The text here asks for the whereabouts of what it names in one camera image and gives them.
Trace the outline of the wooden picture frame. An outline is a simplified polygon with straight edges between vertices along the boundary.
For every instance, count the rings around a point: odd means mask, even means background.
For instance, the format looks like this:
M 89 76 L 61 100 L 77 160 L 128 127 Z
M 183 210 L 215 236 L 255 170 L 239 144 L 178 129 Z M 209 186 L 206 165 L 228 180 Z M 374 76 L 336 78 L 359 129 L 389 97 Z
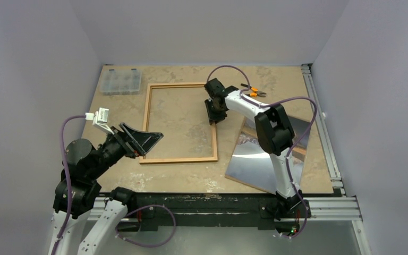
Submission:
M 140 164 L 218 161 L 216 126 L 207 122 L 203 87 L 203 82 L 148 84 L 142 129 L 162 132 L 164 139 Z

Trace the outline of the landscape photo print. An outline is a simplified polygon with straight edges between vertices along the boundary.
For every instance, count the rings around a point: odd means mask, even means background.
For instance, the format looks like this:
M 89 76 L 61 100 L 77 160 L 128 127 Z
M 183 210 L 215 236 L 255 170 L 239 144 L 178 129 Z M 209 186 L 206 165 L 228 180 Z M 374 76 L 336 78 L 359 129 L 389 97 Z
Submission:
M 293 116 L 289 119 L 295 133 L 293 142 L 300 141 L 291 153 L 293 178 L 299 181 L 307 154 L 309 134 L 305 130 L 309 122 Z M 259 145 L 255 124 L 251 120 L 243 121 L 225 177 L 264 192 L 276 192 L 273 165 L 269 155 Z

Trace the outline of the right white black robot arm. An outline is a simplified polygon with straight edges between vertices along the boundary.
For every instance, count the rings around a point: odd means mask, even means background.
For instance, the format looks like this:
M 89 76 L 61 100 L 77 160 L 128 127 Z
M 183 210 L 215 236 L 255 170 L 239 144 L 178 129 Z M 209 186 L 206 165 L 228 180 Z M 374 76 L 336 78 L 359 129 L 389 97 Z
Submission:
M 227 118 L 228 111 L 242 114 L 255 125 L 260 148 L 268 155 L 275 180 L 275 218 L 310 216 L 310 208 L 303 198 L 299 181 L 292 172 L 292 150 L 295 132 L 285 108 L 280 104 L 268 105 L 252 99 L 234 86 L 225 87 L 218 79 L 204 85 L 209 98 L 205 106 L 210 124 Z

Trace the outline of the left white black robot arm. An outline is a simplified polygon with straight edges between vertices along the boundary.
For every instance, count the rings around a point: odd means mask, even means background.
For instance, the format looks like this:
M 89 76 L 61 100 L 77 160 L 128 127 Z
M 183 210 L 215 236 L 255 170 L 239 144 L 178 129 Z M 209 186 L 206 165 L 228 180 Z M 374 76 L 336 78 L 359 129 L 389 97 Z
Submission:
M 98 147 L 88 139 L 76 139 L 66 146 L 64 128 L 60 130 L 64 169 L 55 189 L 51 254 L 96 254 L 104 237 L 116 229 L 122 218 L 143 210 L 137 205 L 134 191 L 117 187 L 110 193 L 100 219 L 86 238 L 81 238 L 95 199 L 100 194 L 98 178 L 123 157 L 145 156 L 164 136 L 160 132 L 138 131 L 125 123 L 121 123 L 119 129 L 98 121 L 93 121 L 93 125 L 106 133 L 105 142 Z

